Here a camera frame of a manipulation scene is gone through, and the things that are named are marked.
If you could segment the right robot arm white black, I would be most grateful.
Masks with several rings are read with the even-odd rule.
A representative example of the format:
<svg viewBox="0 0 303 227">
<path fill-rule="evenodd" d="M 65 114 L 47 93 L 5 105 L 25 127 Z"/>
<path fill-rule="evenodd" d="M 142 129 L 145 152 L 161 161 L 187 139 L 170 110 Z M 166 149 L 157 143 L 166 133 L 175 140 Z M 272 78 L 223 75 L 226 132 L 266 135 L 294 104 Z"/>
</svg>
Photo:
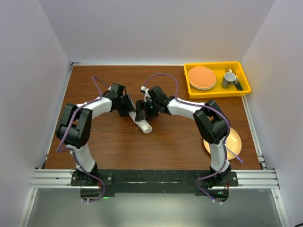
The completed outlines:
<svg viewBox="0 0 303 227">
<path fill-rule="evenodd" d="M 143 100 L 136 101 L 136 121 L 159 116 L 159 113 L 178 115 L 195 121 L 199 133 L 209 144 L 211 154 L 210 175 L 196 181 L 208 181 L 209 187 L 221 186 L 228 180 L 231 165 L 227 158 L 227 139 L 231 124 L 218 104 L 189 102 L 176 96 L 166 96 L 159 86 L 141 87 Z"/>
</svg>

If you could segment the white cloth napkin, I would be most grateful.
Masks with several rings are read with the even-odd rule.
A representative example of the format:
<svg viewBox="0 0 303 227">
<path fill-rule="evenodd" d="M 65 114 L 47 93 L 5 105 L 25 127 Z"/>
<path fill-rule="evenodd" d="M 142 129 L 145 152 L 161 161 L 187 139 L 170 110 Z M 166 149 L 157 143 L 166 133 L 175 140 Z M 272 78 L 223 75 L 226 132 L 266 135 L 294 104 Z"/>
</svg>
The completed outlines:
<svg viewBox="0 0 303 227">
<path fill-rule="evenodd" d="M 141 129 L 143 133 L 148 134 L 152 132 L 152 127 L 145 119 L 139 121 L 135 120 L 136 112 L 131 111 L 128 113 L 128 115 L 130 116 L 132 121 L 137 125 L 137 127 Z"/>
</svg>

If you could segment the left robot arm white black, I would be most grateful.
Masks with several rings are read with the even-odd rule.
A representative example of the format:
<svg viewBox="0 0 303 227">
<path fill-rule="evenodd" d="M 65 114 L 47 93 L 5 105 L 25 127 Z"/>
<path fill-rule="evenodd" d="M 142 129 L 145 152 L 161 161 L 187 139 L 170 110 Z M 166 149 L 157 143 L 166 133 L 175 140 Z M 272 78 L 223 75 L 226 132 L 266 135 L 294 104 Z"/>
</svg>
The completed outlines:
<svg viewBox="0 0 303 227">
<path fill-rule="evenodd" d="M 60 140 L 56 152 L 70 152 L 76 163 L 76 177 L 86 185 L 102 185 L 97 163 L 88 146 L 92 120 L 114 110 L 121 117 L 134 111 L 126 87 L 117 83 L 113 83 L 109 90 L 91 101 L 78 105 L 67 104 L 56 127 L 55 135 Z"/>
</svg>

